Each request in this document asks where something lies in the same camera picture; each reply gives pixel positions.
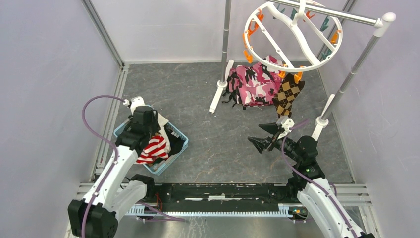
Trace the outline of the white round clip hanger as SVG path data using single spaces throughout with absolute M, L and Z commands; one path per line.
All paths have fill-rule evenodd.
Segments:
M 297 5 L 293 7 L 293 10 L 295 12 L 292 17 L 287 16 L 286 14 L 278 10 L 273 2 L 264 3 L 260 5 L 257 9 L 255 9 L 250 14 L 245 23 L 242 36 L 245 50 L 248 50 L 253 55 L 253 60 L 258 61 L 271 69 L 294 73 L 315 70 L 331 61 L 340 49 L 343 41 L 342 24 L 340 23 L 340 20 L 337 17 L 334 17 L 331 14 L 325 14 L 325 16 L 330 17 L 330 22 L 333 22 L 336 28 L 341 30 L 338 42 L 336 44 L 330 43 L 331 36 L 325 36 L 324 33 L 319 30 L 320 27 L 316 26 L 307 14 L 307 12 L 310 11 L 310 6 L 322 5 L 312 0 L 299 0 L 297 2 Z M 296 43 L 302 51 L 303 56 L 309 62 L 309 66 L 295 66 L 291 63 L 291 60 L 282 50 L 279 43 L 276 42 L 271 33 L 269 33 L 269 30 L 263 24 L 265 11 L 270 13 L 276 20 L 279 20 L 285 25 L 286 28 L 290 30 L 292 36 L 294 36 Z M 310 48 L 304 33 L 300 29 L 301 26 L 308 26 L 309 29 L 311 29 L 315 33 L 315 35 L 321 40 L 321 42 L 324 43 L 324 45 L 327 47 L 326 53 L 324 53 L 324 55 L 321 58 L 318 58 Z M 257 52 L 254 50 L 253 45 L 250 42 L 250 37 L 253 33 L 255 33 L 258 30 L 262 32 L 262 34 L 267 38 L 269 44 L 273 46 L 275 53 L 277 54 L 277 56 L 280 57 L 280 60 L 283 63 L 283 65 L 287 64 L 288 67 L 283 67 L 283 65 L 271 63 L 267 59 L 263 59 L 257 54 Z

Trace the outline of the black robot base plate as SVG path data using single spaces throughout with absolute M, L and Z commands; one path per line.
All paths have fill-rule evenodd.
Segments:
M 157 183 L 142 202 L 163 212 L 265 212 L 301 205 L 283 183 Z

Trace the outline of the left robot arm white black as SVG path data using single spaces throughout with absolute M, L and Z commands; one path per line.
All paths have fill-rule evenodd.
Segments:
M 138 106 L 113 145 L 114 153 L 103 173 L 81 200 L 68 206 L 70 228 L 81 238 L 112 238 L 121 218 L 140 200 L 150 202 L 156 195 L 152 177 L 134 175 L 120 186 L 133 164 L 160 130 L 158 113 L 149 106 Z

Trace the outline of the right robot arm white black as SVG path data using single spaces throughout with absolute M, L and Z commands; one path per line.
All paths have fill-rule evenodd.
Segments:
M 295 162 L 289 166 L 292 177 L 286 184 L 286 196 L 292 202 L 300 202 L 308 210 L 326 238 L 373 238 L 373 233 L 365 232 L 350 217 L 335 194 L 335 186 L 326 179 L 316 160 L 318 138 L 304 135 L 294 141 L 288 137 L 304 124 L 304 121 L 295 124 L 291 119 L 259 124 L 259 128 L 270 136 L 249 136 L 248 140 L 259 153 L 277 149 L 284 159 L 290 158 Z

